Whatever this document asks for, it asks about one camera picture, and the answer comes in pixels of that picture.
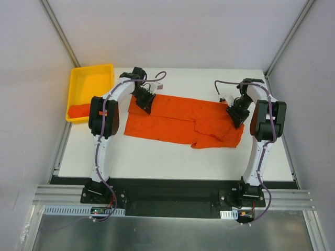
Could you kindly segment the rolled orange t shirt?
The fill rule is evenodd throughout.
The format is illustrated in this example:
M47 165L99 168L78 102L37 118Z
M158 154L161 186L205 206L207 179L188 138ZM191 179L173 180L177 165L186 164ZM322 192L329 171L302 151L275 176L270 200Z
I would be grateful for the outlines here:
M68 110L68 116L71 119L88 117L90 114L90 104L71 105Z

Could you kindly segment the left aluminium frame post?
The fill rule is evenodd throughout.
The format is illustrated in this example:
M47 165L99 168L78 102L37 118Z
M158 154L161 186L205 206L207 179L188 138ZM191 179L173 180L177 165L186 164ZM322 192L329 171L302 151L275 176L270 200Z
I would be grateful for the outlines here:
M40 3L43 11L45 12L47 18L50 21L51 26L53 27L54 31L56 32L61 44L63 45L65 52L67 53L70 61L72 62L74 67L80 67L80 63L75 55L75 52L72 48L72 46L70 45L70 42L68 41L68 38L60 24L60 22L58 21L58 18L50 4L50 2L48 0L38 0L38 2Z

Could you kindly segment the aluminium frame post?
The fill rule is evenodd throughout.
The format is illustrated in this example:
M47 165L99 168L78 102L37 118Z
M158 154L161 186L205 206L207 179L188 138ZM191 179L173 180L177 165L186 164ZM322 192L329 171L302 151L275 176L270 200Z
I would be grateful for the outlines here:
M298 16L294 20L292 26L290 27L287 35L285 36L283 42L281 43L279 49L277 50L273 60L271 61L269 67L264 72L264 76L266 79L269 78L271 73L273 72L274 68L276 67L277 63L281 59L282 55L284 54L285 50L289 46L290 42L293 40L294 36L298 32L299 28L301 27L302 23L306 19L307 15L311 11L312 7L315 5L316 0L307 0L305 1L302 9L298 13Z
M38 2L40 3L43 11L45 12L47 18L50 21L51 26L53 27L54 31L56 32L61 44L63 45L65 52L67 53L70 61L72 62L74 67L80 67L80 63L75 55L75 52L72 48L72 46L70 45L70 42L68 41L68 38L60 24L60 22L58 21L58 18L50 4L50 2L48 0L38 0Z

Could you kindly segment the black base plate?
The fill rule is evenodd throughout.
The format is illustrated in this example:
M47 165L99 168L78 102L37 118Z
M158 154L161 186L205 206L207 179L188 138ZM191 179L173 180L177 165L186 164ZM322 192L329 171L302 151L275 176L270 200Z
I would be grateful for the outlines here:
M251 191L245 196L236 180L88 179L80 202L115 206L127 216L216 219L233 208L265 207L262 189Z

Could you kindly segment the yellow plastic bin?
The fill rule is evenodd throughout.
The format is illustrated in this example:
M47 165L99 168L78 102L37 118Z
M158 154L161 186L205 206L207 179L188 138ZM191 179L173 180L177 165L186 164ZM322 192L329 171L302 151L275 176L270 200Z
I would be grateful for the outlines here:
M114 66L103 64L76 67L71 70L69 94L65 119L71 123L86 123L88 117L71 119L68 110L71 105L91 104L94 96L106 94L114 85Z

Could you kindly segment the orange t shirt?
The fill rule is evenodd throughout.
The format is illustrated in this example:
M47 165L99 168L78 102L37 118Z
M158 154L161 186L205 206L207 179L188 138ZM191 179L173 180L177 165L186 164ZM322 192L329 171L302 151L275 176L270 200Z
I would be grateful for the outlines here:
M90 104L71 105L68 110L68 116L71 119L88 117L90 114Z
M236 129L227 104L184 97L157 95L147 114L131 100L124 134L190 145L194 149L235 148L244 127Z

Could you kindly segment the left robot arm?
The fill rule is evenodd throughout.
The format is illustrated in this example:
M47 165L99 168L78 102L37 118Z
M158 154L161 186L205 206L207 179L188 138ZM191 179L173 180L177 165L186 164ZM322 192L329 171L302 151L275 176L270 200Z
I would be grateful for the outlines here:
M157 88L156 79L148 80L144 69L134 67L130 73L123 72L109 92L91 99L88 127L94 139L94 163L82 190L81 203L105 204L116 199L107 182L111 173L112 140L120 124L119 105L131 95L135 98L135 104L149 115L156 94L151 87L144 88L144 84L152 82Z

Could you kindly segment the right aluminium frame post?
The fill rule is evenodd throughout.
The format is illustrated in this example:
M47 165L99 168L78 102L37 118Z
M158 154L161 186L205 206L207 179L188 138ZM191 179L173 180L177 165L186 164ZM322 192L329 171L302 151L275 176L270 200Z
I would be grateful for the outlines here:
M266 79L269 78L271 73L273 72L274 68L276 67L277 63L281 59L282 55L284 54L285 50L289 46L290 42L293 40L294 36L298 32L299 28L301 27L302 23L306 19L307 15L311 11L312 7L315 5L316 0L307 0L305 1L302 9L298 13L298 16L294 20L292 26L290 27L287 35L285 36L283 42L281 43L279 49L277 50L273 60L271 61L269 67L264 72L264 76Z

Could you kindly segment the aluminium front rail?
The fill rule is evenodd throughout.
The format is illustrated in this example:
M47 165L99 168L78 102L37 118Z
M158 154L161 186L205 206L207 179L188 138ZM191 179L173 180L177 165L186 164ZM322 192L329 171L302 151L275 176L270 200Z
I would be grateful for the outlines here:
M83 186L39 185L32 204L78 206ZM301 189L270 189L271 210L315 211L310 191Z

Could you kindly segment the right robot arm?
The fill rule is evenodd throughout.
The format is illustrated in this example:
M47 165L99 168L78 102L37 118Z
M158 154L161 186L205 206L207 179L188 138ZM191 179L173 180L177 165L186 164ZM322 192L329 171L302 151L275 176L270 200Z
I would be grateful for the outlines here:
M275 99L261 79L245 78L237 88L241 96L226 109L236 129L248 118L249 106L255 104L250 122L252 150L249 162L236 190L225 197L227 205L242 208L263 196L266 161L272 146L283 134L287 104Z

